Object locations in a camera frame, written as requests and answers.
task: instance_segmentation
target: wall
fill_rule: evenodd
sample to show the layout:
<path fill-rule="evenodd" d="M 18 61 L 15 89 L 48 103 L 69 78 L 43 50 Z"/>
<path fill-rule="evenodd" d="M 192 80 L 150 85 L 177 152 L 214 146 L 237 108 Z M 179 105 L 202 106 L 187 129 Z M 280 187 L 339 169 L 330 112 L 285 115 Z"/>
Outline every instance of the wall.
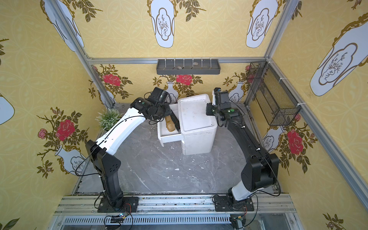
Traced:
<path fill-rule="evenodd" d="M 81 7 L 78 1 L 63 1 L 69 2 L 87 54 L 106 58 L 263 56 L 284 7 L 282 0 L 91 0 Z M 153 27 L 161 7 L 165 17 L 174 17 L 165 27 L 173 29 L 170 36 L 160 36 L 160 29 Z M 247 35 L 250 11 L 254 21 L 260 15 L 253 32 L 262 35 L 253 39 Z"/>
<path fill-rule="evenodd" d="M 273 59 L 368 182 L 368 2 L 303 1 L 301 13 Z"/>
<path fill-rule="evenodd" d="M 103 106 L 81 90 L 89 76 L 40 1 L 4 0 L 0 12 L 0 223 L 44 230 L 77 181 Z"/>
<path fill-rule="evenodd" d="M 157 75 L 154 64 L 95 65 L 94 68 L 110 96 L 118 103 L 131 103 L 137 97 L 143 97 L 145 93 L 151 92 L 156 86 L 168 90 L 173 100 L 202 93 L 211 95 L 215 87 L 221 87 L 230 91 L 229 95 L 233 101 L 243 101 L 249 89 L 249 84 L 245 80 L 249 63 L 220 65 L 219 75 L 196 76 Z M 91 87 L 89 88 L 91 97 L 98 97 L 96 93 L 93 95 Z"/>
<path fill-rule="evenodd" d="M 250 108 L 265 148 L 280 159 L 278 179 L 304 229 L 366 229 L 368 213 L 304 119 L 270 127 L 256 101 Z"/>
<path fill-rule="evenodd" d="M 368 3 L 301 2 L 273 59 L 367 181 Z M 366 229 L 366 210 L 303 118 L 269 127 L 256 102 L 251 111 L 304 228 Z"/>

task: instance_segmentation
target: red rose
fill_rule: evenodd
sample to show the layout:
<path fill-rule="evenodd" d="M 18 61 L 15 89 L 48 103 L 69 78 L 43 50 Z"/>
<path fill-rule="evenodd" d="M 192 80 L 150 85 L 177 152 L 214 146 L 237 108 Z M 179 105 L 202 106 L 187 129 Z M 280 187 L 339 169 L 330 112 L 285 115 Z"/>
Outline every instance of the red rose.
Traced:
<path fill-rule="evenodd" d="M 253 80 L 254 80 L 254 75 L 249 74 L 248 77 L 247 77 L 247 81 L 252 84 Z"/>
<path fill-rule="evenodd" d="M 289 148 L 292 154 L 299 155 L 303 151 L 303 139 L 299 136 L 299 133 L 292 129 L 287 133 L 289 138 Z"/>
<path fill-rule="evenodd" d="M 47 135 L 47 131 L 44 128 L 40 129 L 40 131 L 38 132 L 38 137 L 41 139 L 45 139 L 46 135 Z"/>
<path fill-rule="evenodd" d="M 65 120 L 60 122 L 60 126 L 57 128 L 56 131 L 56 136 L 59 137 L 61 141 L 64 141 L 65 138 L 72 135 L 74 131 L 74 123 L 70 122 L 70 120 Z"/>
<path fill-rule="evenodd" d="M 295 121 L 300 121 L 300 118 L 301 118 L 301 116 L 300 116 L 299 113 L 297 115 L 295 115 L 295 117 L 294 117 Z"/>
<path fill-rule="evenodd" d="M 103 76 L 103 81 L 116 86 L 120 86 L 121 84 L 119 77 L 112 74 Z"/>
<path fill-rule="evenodd" d="M 184 85 L 190 85 L 192 83 L 192 75 L 177 75 L 176 82 L 180 82 Z"/>

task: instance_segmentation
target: black wire basket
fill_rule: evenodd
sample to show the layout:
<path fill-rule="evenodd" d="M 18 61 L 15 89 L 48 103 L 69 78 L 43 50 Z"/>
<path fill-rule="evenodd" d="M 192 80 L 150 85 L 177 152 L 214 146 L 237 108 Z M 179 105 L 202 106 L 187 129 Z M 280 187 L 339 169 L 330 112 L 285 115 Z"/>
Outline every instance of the black wire basket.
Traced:
<path fill-rule="evenodd" d="M 301 107 L 267 62 L 253 62 L 247 75 L 250 88 L 270 126 L 289 125 Z"/>

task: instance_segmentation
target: robotic arm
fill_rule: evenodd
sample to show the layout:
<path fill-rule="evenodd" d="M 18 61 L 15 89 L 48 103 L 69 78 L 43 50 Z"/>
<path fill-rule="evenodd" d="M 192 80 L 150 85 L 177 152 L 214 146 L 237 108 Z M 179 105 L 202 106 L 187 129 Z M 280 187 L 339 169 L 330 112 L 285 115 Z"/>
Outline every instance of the robotic arm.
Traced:
<path fill-rule="evenodd" d="M 97 141 L 89 140 L 86 144 L 93 166 L 101 175 L 105 192 L 103 199 L 107 200 L 111 211 L 120 211 L 124 204 L 129 203 L 123 198 L 119 186 L 117 172 L 121 162 L 114 154 L 126 137 L 143 121 L 158 121 L 172 113 L 169 103 L 165 102 L 167 96 L 166 91 L 156 87 L 148 99 L 135 99 L 125 115 L 106 134 Z M 138 202 L 130 204 L 132 212 L 137 208 L 137 204 Z"/>
<path fill-rule="evenodd" d="M 87 152 L 94 168 L 101 175 L 104 187 L 101 204 L 107 202 L 105 203 L 107 205 L 100 204 L 100 208 L 102 206 L 104 208 L 99 208 L 98 212 L 119 212 L 126 203 L 131 205 L 131 212 L 137 209 L 138 198 L 123 197 L 117 176 L 121 162 L 113 155 L 126 137 L 143 121 L 146 119 L 159 121 L 171 115 L 169 103 L 165 102 L 167 96 L 166 91 L 156 87 L 148 99 L 137 98 L 131 103 L 126 114 L 106 134 L 97 141 L 87 142 Z M 242 114 L 238 109 L 231 107 L 227 91 L 214 89 L 213 103 L 207 104 L 206 114 L 216 116 L 219 126 L 227 126 L 247 159 L 247 164 L 241 172 L 241 181 L 229 189 L 231 205 L 234 206 L 249 198 L 257 190 L 277 182 L 279 159 L 276 154 L 269 154 L 256 141 L 243 123 Z"/>
<path fill-rule="evenodd" d="M 219 126 L 227 125 L 247 159 L 241 172 L 241 181 L 229 190 L 233 204 L 277 182 L 278 157 L 274 153 L 269 154 L 254 138 L 244 124 L 240 111 L 231 107 L 227 91 L 221 91 L 220 88 L 213 90 L 213 101 L 207 104 L 206 114 L 216 116 Z"/>

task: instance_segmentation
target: gray marble floor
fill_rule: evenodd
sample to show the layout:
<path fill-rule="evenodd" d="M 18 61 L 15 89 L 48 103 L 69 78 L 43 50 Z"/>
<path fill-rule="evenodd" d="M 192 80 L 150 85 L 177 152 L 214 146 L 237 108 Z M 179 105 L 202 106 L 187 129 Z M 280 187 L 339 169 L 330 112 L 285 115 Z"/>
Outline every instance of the gray marble floor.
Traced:
<path fill-rule="evenodd" d="M 128 109 L 128 105 L 117 106 L 122 112 Z M 217 128 L 210 153 L 186 156 L 180 141 L 162 147 L 157 125 L 149 125 L 148 121 L 125 139 L 115 157 L 121 161 L 118 177 L 124 192 L 225 193 L 240 181 L 246 163 L 227 128 Z M 86 174 L 93 172 L 95 169 L 89 164 Z M 78 192 L 102 190 L 98 175 L 91 175 L 82 179 Z"/>

